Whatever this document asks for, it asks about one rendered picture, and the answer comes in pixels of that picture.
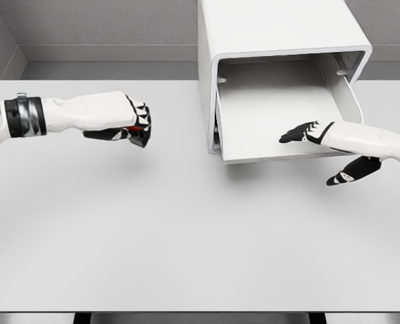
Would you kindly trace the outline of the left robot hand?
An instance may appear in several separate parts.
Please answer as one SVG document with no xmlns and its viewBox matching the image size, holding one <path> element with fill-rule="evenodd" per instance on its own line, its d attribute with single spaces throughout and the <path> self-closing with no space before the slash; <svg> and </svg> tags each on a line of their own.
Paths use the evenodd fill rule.
<svg viewBox="0 0 400 324">
<path fill-rule="evenodd" d="M 151 127 L 149 107 L 123 92 L 93 94 L 83 98 L 85 112 L 78 127 L 85 138 L 95 140 L 129 140 L 127 127 Z"/>
</svg>

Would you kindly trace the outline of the white cabinet drawer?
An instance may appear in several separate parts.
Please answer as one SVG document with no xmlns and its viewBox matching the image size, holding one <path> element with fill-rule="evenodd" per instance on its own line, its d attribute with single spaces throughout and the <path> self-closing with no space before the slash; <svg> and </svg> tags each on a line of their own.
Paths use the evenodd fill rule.
<svg viewBox="0 0 400 324">
<path fill-rule="evenodd" d="M 218 68 L 216 120 L 226 164 L 337 156 L 280 137 L 312 121 L 363 123 L 361 107 L 332 55 Z"/>
</svg>

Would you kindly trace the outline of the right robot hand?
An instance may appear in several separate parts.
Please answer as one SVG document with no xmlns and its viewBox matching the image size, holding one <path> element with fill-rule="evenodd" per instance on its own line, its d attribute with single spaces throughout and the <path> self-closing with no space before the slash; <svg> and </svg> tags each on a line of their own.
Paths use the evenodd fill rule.
<svg viewBox="0 0 400 324">
<path fill-rule="evenodd" d="M 347 121 L 309 121 L 283 134 L 279 142 L 310 142 L 359 157 L 329 178 L 327 186 L 358 181 L 382 166 L 390 132 Z"/>
</svg>

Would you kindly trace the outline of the black red load switch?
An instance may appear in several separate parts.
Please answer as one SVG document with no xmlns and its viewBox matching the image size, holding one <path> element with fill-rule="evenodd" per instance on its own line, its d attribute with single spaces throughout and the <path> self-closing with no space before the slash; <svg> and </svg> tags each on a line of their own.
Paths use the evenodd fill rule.
<svg viewBox="0 0 400 324">
<path fill-rule="evenodd" d="M 128 134 L 130 135 L 129 141 L 132 144 L 135 144 L 141 148 L 145 148 L 150 136 L 151 136 L 151 127 L 148 126 L 146 128 L 140 128 L 137 126 L 129 126 L 127 127 Z"/>
</svg>

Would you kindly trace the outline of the white tabletop storage cabinet shell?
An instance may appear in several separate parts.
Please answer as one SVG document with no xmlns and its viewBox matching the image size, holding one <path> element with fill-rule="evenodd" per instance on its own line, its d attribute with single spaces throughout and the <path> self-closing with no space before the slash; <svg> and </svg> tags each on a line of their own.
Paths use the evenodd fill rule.
<svg viewBox="0 0 400 324">
<path fill-rule="evenodd" d="M 197 61 L 207 148 L 223 59 L 330 53 L 353 86 L 373 47 L 345 0 L 197 0 Z"/>
</svg>

